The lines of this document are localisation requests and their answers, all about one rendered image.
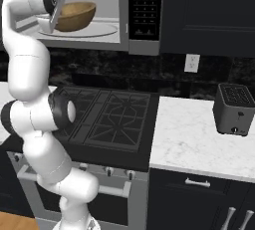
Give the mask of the dark wall cupboard door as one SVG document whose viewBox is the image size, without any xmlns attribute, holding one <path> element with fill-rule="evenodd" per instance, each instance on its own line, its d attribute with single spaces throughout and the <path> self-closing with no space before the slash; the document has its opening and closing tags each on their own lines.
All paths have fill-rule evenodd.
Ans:
<svg viewBox="0 0 255 230">
<path fill-rule="evenodd" d="M 255 58 L 255 0 L 163 0 L 160 50 Z"/>
</svg>

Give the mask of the grey toaster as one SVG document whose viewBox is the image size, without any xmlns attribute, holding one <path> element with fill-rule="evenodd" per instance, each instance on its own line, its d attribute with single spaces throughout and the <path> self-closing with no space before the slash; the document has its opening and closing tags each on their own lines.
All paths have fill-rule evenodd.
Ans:
<svg viewBox="0 0 255 230">
<path fill-rule="evenodd" d="M 221 83 L 212 110 L 219 133 L 246 136 L 255 115 L 255 100 L 246 86 Z"/>
</svg>

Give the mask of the grey microwave oven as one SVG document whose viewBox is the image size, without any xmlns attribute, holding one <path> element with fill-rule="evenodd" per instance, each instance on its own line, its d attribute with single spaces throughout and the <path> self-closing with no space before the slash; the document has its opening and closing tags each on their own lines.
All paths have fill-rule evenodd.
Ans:
<svg viewBox="0 0 255 230">
<path fill-rule="evenodd" d="M 149 56 L 159 53 L 161 0 L 66 1 L 94 2 L 97 10 L 92 22 L 110 23 L 118 30 L 114 34 L 95 38 L 52 37 L 52 33 L 47 34 L 40 29 L 34 17 L 21 17 L 17 28 L 21 33 L 42 41 L 48 47 L 114 50 Z"/>
</svg>

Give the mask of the black gas hob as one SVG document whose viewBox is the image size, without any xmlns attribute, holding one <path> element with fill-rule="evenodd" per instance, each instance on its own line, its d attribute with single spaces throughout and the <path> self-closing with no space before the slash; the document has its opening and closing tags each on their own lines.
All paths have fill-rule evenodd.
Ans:
<svg viewBox="0 0 255 230">
<path fill-rule="evenodd" d="M 74 123 L 54 133 L 73 161 L 148 171 L 159 95 L 59 87 L 72 100 Z"/>
</svg>

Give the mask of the glass microwave turntable plate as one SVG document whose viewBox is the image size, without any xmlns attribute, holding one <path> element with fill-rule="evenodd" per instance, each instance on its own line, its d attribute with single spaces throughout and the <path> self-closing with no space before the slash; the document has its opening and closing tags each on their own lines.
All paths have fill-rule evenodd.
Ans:
<svg viewBox="0 0 255 230">
<path fill-rule="evenodd" d="M 73 32 L 61 32 L 54 30 L 51 34 L 52 37 L 63 37 L 63 38 L 95 38 L 114 34 L 118 28 L 110 23 L 95 23 L 92 22 L 88 27 L 73 31 Z"/>
</svg>

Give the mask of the dark drawer front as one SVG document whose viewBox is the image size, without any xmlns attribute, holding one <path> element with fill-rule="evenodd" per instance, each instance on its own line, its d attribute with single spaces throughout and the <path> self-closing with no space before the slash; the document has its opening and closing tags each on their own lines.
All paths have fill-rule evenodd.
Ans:
<svg viewBox="0 0 255 230">
<path fill-rule="evenodd" d="M 211 185 L 209 188 L 187 185 L 184 182 L 186 178 L 199 182 L 205 182 L 207 180 Z M 250 187 L 249 183 L 237 180 L 154 168 L 150 170 L 149 181 L 154 188 L 187 192 L 200 196 L 236 196 L 238 199 L 243 198 Z"/>
</svg>

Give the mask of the brown wooden bowl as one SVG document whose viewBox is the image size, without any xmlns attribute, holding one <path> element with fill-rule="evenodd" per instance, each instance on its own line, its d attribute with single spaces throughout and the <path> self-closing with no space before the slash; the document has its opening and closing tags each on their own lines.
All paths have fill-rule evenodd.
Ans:
<svg viewBox="0 0 255 230">
<path fill-rule="evenodd" d="M 94 2 L 66 3 L 61 10 L 55 29 L 60 32 L 74 32 L 90 25 L 97 10 Z"/>
</svg>

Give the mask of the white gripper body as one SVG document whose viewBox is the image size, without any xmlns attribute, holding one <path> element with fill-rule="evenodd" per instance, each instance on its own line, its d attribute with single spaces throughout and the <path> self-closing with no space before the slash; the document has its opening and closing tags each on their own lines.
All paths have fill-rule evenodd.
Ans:
<svg viewBox="0 0 255 230">
<path fill-rule="evenodd" d="M 52 0 L 52 3 L 54 5 L 54 11 L 51 14 L 50 18 L 50 32 L 54 31 L 58 18 L 61 14 L 62 7 L 65 4 L 65 1 L 66 0 Z"/>
</svg>

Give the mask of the steel oven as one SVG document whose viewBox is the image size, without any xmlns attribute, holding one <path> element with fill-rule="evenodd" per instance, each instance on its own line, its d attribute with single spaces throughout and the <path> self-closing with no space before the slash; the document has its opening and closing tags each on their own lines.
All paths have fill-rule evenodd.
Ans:
<svg viewBox="0 0 255 230">
<path fill-rule="evenodd" d="M 18 162 L 15 161 L 14 154 L 21 155 Z M 8 156 L 16 174 L 23 165 L 29 165 L 22 153 L 8 151 Z M 80 162 L 73 162 L 73 166 L 79 168 Z M 99 192 L 88 204 L 89 211 L 98 220 L 102 230 L 145 230 L 148 174 L 136 171 L 134 179 L 129 179 L 126 170 L 119 168 L 114 170 L 112 176 L 107 176 L 104 166 L 89 164 L 86 172 L 96 176 L 100 186 L 123 188 L 125 182 L 129 181 L 131 183 L 129 197 L 123 198 Z M 29 171 L 36 173 L 31 166 Z M 19 181 L 40 230 L 52 230 L 61 220 L 60 196 L 43 189 L 36 181 L 24 179 Z"/>
</svg>

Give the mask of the dark base cupboard door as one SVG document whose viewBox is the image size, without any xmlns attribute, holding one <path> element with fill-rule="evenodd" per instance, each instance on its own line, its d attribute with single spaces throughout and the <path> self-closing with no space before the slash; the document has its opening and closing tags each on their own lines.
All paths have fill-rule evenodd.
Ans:
<svg viewBox="0 0 255 230">
<path fill-rule="evenodd" d="M 232 230 L 238 230 L 242 220 L 244 219 L 245 213 L 247 210 L 252 210 L 255 212 L 255 193 L 249 192 L 242 203 L 242 206 L 236 216 L 235 223 L 233 225 Z"/>
<path fill-rule="evenodd" d="M 181 189 L 152 190 L 146 230 L 220 230 L 229 207 L 226 195 Z"/>
</svg>

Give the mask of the white wall socket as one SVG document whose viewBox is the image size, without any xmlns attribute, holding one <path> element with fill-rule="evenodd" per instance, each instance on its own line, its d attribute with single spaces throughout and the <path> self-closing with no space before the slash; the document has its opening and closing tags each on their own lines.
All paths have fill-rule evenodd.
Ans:
<svg viewBox="0 0 255 230">
<path fill-rule="evenodd" d="M 200 56 L 197 54 L 187 54 L 185 57 L 184 71 L 186 73 L 197 73 Z"/>
</svg>

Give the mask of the dark base cupboard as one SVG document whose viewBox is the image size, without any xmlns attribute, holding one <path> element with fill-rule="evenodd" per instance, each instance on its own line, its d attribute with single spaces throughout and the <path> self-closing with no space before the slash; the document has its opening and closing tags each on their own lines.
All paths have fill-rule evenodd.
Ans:
<svg viewBox="0 0 255 230">
<path fill-rule="evenodd" d="M 34 217 L 12 162 L 1 146 L 0 211 L 30 218 Z"/>
</svg>

